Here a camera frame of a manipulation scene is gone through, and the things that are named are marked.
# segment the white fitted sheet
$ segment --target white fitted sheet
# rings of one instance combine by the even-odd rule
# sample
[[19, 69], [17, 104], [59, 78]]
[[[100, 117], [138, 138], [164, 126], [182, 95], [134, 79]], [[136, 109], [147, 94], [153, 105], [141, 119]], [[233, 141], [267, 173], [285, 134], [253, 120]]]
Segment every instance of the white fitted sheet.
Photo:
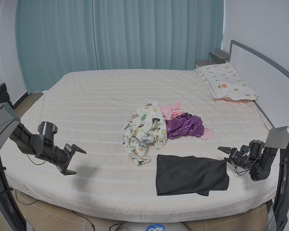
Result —
[[[161, 105], [180, 102], [185, 112], [201, 117], [214, 135], [168, 140], [160, 150], [149, 145], [151, 162], [137, 167], [124, 152], [123, 125], [140, 106], [157, 100]], [[55, 145], [75, 143], [87, 155], [76, 153], [63, 176], [54, 165], [33, 165], [16, 144], [7, 140], [1, 157], [10, 186], [36, 199], [95, 217], [135, 222], [177, 222], [223, 217], [245, 212], [274, 197], [279, 156], [266, 180], [253, 182], [249, 174], [230, 177], [227, 191], [156, 195], [157, 154], [209, 157], [221, 160], [218, 146], [248, 145], [265, 141], [268, 122], [254, 102], [213, 99], [196, 71], [98, 70], [66, 74], [22, 117], [21, 122], [38, 134], [42, 121], [58, 126]], [[36, 163], [41, 160], [32, 158]]]

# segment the blue logo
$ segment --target blue logo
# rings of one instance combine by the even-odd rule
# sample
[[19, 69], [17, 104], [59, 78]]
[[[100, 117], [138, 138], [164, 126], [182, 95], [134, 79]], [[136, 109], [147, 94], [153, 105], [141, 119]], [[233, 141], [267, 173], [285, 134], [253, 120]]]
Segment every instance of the blue logo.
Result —
[[166, 231], [166, 228], [162, 225], [154, 224], [147, 227], [145, 231]]

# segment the baseboard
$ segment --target baseboard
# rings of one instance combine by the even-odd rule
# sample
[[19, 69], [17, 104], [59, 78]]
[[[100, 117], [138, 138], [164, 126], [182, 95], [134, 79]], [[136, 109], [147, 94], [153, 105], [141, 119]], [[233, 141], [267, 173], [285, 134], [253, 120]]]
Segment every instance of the baseboard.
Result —
[[15, 104], [13, 104], [14, 109], [16, 109], [16, 108], [19, 106], [19, 104], [21, 104], [21, 102], [22, 102], [23, 100], [25, 100], [25, 98], [26, 98], [27, 96], [28, 96], [28, 93], [25, 92], [25, 94], [24, 94], [23, 96], [21, 96], [20, 99], [17, 100]]

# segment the pillow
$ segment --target pillow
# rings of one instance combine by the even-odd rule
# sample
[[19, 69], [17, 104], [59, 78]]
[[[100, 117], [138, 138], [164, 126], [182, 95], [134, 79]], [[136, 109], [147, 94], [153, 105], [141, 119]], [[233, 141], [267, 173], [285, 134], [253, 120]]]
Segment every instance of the pillow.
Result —
[[202, 66], [195, 70], [208, 84], [214, 98], [255, 100], [258, 97], [250, 84], [239, 76], [229, 62]]

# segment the curtain fold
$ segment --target curtain fold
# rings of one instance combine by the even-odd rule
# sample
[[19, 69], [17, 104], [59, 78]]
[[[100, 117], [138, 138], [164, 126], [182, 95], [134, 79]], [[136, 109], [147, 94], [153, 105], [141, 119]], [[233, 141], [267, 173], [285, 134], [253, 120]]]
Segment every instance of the curtain fold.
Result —
[[223, 0], [18, 0], [16, 45], [27, 92], [69, 72], [192, 70], [221, 47]]
[[99, 69], [192, 70], [221, 48], [223, 0], [93, 0]]
[[15, 30], [28, 94], [69, 72], [98, 69], [91, 0], [18, 0]]

